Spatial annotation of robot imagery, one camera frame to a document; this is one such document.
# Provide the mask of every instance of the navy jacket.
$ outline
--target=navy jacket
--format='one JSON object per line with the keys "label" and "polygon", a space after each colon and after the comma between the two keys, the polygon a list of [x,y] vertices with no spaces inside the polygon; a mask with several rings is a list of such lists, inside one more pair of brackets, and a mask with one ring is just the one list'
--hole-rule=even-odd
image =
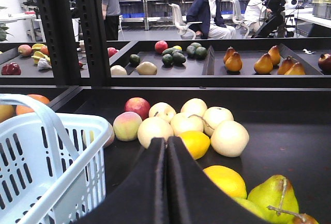
{"label": "navy jacket", "polygon": [[[221,4],[219,0],[216,0],[216,16],[214,20],[217,26],[226,27],[221,15]],[[186,15],[186,22],[193,21],[202,21],[202,23],[192,24],[190,25],[190,29],[195,32],[201,31],[201,38],[207,39],[210,27],[210,8],[208,0],[194,0]]]}

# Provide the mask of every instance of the basket handle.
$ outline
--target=basket handle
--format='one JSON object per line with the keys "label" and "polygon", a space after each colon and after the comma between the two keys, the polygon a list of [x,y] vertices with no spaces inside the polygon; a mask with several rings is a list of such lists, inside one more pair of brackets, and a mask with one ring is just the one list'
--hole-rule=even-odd
{"label": "basket handle", "polygon": [[57,131],[57,135],[63,142],[63,145],[68,150],[73,160],[76,160],[79,156],[76,148],[74,147],[68,133],[66,132],[61,119],[57,114],[49,108],[46,104],[33,99],[32,97],[20,95],[20,94],[0,94],[0,104],[5,105],[24,105],[32,108],[38,117],[41,119],[44,127],[47,140],[52,154],[58,157],[57,140],[54,129]]}

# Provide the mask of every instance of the white shirt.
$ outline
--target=white shirt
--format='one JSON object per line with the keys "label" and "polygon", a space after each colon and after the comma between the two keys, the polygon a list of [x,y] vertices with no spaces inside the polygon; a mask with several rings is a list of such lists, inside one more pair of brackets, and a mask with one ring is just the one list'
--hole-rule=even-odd
{"label": "white shirt", "polygon": [[266,7],[262,5],[262,0],[250,0],[246,7],[244,18],[246,25],[265,20],[267,18]]}
{"label": "white shirt", "polygon": [[215,16],[216,16],[216,0],[208,0],[209,1],[209,9],[210,9],[210,24],[216,25]]}

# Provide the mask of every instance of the black pole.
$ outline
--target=black pole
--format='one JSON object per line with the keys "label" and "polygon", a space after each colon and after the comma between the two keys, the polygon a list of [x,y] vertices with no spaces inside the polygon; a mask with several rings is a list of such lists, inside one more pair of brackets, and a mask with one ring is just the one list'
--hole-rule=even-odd
{"label": "black pole", "polygon": [[110,84],[110,65],[101,0],[77,0],[91,86]]}
{"label": "black pole", "polygon": [[77,44],[69,0],[37,0],[56,85],[79,85]]}

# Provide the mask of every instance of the avocado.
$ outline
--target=avocado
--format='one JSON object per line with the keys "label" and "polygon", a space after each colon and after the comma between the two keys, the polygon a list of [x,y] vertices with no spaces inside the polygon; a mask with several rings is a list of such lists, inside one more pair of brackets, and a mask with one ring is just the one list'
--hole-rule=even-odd
{"label": "avocado", "polygon": [[193,42],[193,43],[191,43],[190,46],[194,46],[195,48],[198,48],[198,47],[201,47],[202,45],[198,42]]}
{"label": "avocado", "polygon": [[171,47],[171,48],[167,48],[167,49],[165,49],[163,52],[162,52],[162,56],[163,55],[166,55],[166,54],[172,54],[172,52],[174,51],[174,50],[177,50],[176,48],[174,48],[174,47]]}
{"label": "avocado", "polygon": [[173,55],[175,52],[179,52],[179,53],[183,53],[183,51],[182,50],[179,50],[179,49],[175,49],[175,50],[173,50],[173,52],[171,53],[171,55]]}
{"label": "avocado", "polygon": [[189,57],[194,57],[195,50],[196,50],[196,47],[195,47],[195,46],[191,46],[191,45],[189,45],[189,46],[186,48],[187,55],[188,55]]}
{"label": "avocado", "polygon": [[129,61],[132,66],[137,66],[140,64],[140,57],[136,54],[131,54]]}
{"label": "avocado", "polygon": [[195,57],[196,59],[205,59],[206,56],[207,56],[207,49],[204,48],[204,47],[198,47],[196,50],[195,50]]}
{"label": "avocado", "polygon": [[162,62],[164,65],[171,65],[173,62],[173,57],[170,54],[165,54],[162,57]]}
{"label": "avocado", "polygon": [[172,57],[174,59],[174,64],[183,64],[186,62],[185,56],[180,52],[175,52]]}

